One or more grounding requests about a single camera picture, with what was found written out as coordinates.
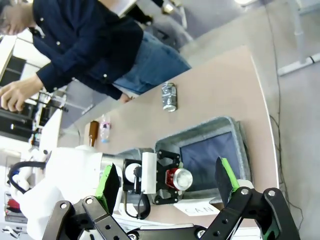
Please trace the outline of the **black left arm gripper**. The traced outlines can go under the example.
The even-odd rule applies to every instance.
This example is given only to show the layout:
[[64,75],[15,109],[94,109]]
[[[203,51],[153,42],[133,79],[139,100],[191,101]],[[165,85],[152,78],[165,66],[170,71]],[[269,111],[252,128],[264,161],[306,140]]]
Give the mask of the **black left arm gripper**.
[[[181,190],[157,186],[157,172],[183,168],[181,155],[160,149],[157,158],[125,159],[123,190],[135,193],[155,193],[153,204],[170,205],[180,200]],[[97,192],[72,204],[61,200],[55,204],[46,225],[44,240],[79,240],[84,231],[97,230],[104,240],[127,240],[128,236],[112,217],[120,180],[114,164],[107,165]]]

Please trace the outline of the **black green-padded right gripper finger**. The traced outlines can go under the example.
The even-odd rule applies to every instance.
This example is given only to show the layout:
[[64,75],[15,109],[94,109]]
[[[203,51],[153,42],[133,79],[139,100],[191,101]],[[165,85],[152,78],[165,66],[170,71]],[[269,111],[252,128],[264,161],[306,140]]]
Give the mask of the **black green-padded right gripper finger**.
[[264,240],[300,239],[289,206],[278,188],[260,193],[240,186],[228,160],[221,157],[215,163],[215,180],[224,207],[201,239],[230,240],[244,219],[255,221]]

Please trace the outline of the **person's left hand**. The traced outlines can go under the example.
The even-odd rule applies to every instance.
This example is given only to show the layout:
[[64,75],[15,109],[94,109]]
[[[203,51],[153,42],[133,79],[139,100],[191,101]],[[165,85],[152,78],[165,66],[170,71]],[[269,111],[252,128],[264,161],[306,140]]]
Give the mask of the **person's left hand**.
[[128,96],[126,93],[122,93],[120,98],[119,98],[119,101],[123,104],[125,103],[128,103],[129,101],[131,101],[133,99],[132,96]]

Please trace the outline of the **person's right hand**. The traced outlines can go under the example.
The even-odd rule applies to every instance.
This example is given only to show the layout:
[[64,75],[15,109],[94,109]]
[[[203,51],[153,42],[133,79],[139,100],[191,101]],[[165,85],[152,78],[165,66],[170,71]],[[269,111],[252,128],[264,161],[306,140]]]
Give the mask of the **person's right hand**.
[[10,112],[21,112],[24,108],[26,91],[25,84],[14,81],[0,88],[0,107]]

